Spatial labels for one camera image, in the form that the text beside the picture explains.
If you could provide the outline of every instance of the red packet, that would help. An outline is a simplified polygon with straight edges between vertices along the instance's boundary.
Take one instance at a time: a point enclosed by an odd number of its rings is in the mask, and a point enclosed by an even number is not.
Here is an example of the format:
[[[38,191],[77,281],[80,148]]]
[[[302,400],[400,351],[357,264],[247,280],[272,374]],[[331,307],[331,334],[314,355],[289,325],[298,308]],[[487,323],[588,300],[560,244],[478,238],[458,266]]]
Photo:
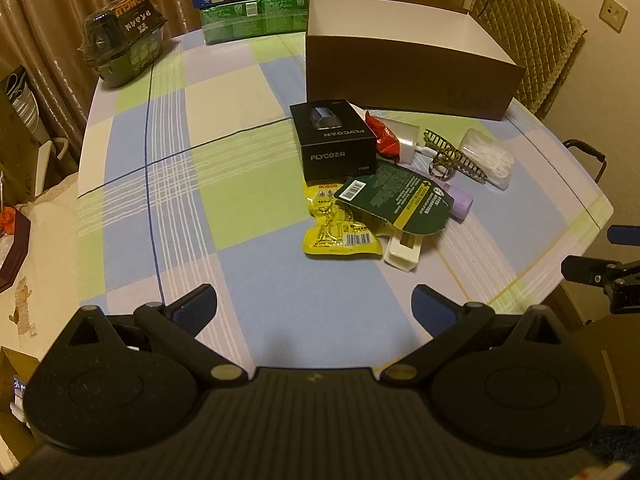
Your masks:
[[[0,230],[8,235],[15,234],[15,209],[11,206],[5,206],[0,213]]]
[[[365,122],[376,136],[376,147],[380,155],[386,156],[386,158],[396,158],[400,155],[400,142],[385,123],[372,116],[368,111]]]

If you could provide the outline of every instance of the wooden tray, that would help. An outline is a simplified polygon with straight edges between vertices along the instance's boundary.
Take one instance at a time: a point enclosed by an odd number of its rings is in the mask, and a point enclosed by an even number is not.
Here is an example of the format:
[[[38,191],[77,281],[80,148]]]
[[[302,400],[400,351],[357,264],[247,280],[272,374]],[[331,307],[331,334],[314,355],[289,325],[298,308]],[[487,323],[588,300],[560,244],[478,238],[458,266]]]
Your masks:
[[[29,251],[30,232],[31,221],[16,209],[14,244],[0,267],[0,292],[4,292],[14,284],[15,277]]]

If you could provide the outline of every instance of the green packaging card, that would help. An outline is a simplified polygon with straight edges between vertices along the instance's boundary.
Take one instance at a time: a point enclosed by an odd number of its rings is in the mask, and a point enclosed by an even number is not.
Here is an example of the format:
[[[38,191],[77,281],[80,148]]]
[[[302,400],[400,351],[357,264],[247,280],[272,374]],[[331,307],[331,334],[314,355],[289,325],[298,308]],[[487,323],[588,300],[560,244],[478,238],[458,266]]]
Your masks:
[[[205,42],[254,38],[264,34],[262,1],[225,4],[200,11]]]
[[[386,160],[378,161],[375,174],[350,178],[335,196],[418,236],[443,230],[453,206],[452,197],[440,186]]]
[[[309,0],[262,0],[265,32],[306,30]]]

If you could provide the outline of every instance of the white wall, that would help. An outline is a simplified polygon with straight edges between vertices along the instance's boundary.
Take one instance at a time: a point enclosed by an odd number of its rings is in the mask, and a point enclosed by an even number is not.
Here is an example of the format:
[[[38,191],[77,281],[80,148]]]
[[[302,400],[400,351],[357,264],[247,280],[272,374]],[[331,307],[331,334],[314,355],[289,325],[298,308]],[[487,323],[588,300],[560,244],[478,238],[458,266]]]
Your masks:
[[[607,156],[600,187],[613,204],[612,222],[640,225],[640,0],[616,0],[629,10],[621,34],[600,21],[603,0],[556,1],[588,32],[544,122],[561,140],[582,139]],[[597,162],[578,158],[596,174]],[[640,249],[612,246],[602,233],[588,256],[628,262],[640,260]],[[596,288],[570,285],[567,291],[585,318],[606,313],[607,301]]]

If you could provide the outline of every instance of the black plastic container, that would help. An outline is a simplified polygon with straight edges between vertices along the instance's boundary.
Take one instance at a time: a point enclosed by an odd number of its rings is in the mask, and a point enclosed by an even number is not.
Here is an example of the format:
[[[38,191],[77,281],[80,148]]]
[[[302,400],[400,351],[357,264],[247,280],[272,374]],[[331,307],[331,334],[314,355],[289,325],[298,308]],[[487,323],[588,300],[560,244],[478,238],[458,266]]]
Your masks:
[[[80,50],[107,85],[122,86],[158,58],[165,23],[149,0],[113,0],[84,20]]]

